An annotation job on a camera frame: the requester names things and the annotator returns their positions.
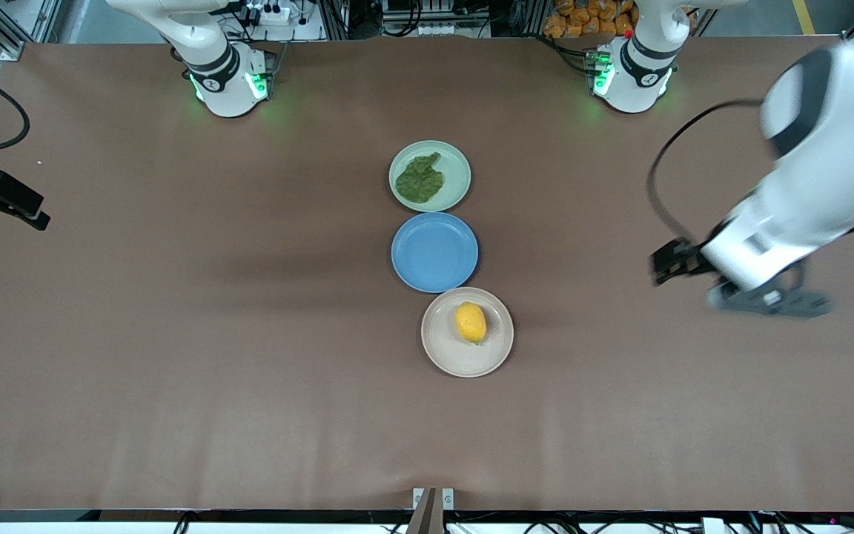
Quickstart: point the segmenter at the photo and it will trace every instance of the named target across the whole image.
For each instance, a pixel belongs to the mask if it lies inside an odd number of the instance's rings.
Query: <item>blue plate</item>
[[[397,276],[424,293],[460,287],[477,269],[479,256],[474,231],[447,213],[411,217],[391,243],[391,263]]]

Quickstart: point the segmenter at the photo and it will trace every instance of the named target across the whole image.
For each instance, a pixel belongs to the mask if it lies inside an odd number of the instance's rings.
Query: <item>beige plate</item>
[[[479,345],[460,337],[454,312],[470,301],[483,309],[487,334]],[[477,378],[493,372],[512,349],[512,317],[498,298],[474,287],[451,289],[434,299],[424,312],[420,340],[437,367],[460,378]]]

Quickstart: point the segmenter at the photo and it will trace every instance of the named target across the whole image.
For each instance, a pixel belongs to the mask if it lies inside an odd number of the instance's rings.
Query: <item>white robot link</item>
[[[816,317],[830,308],[804,293],[802,260],[854,231],[854,44],[810,52],[783,73],[760,106],[777,156],[772,172],[700,246],[671,241],[652,257],[655,282],[716,271],[718,308]],[[795,269],[795,287],[780,274]]]
[[[593,63],[603,72],[591,80],[593,94],[626,113],[647,111],[667,90],[674,60],[691,33],[682,7],[732,7],[747,0],[635,0],[638,23],[630,37],[598,47]]]
[[[268,98],[274,55],[230,43],[211,11],[228,0],[107,0],[155,27],[190,71],[196,97],[220,117],[238,117]]]

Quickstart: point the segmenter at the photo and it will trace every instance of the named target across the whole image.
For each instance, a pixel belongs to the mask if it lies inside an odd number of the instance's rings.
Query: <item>lemon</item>
[[[486,318],[482,308],[472,302],[464,302],[454,313],[454,320],[457,321],[457,330],[461,337],[477,345],[483,341],[486,335]]]

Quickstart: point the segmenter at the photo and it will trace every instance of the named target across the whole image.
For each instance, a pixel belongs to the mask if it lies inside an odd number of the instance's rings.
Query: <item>green plate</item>
[[[407,164],[417,156],[430,156],[434,152],[440,153],[440,159],[434,163],[434,170],[443,173],[443,187],[430,200],[423,204],[410,202],[397,193],[397,177],[407,169]],[[470,163],[467,156],[457,150],[453,145],[442,141],[418,141],[413,145],[397,152],[391,169],[388,172],[388,182],[391,192],[401,204],[415,211],[434,212],[450,209],[463,200],[463,196],[470,189]]]

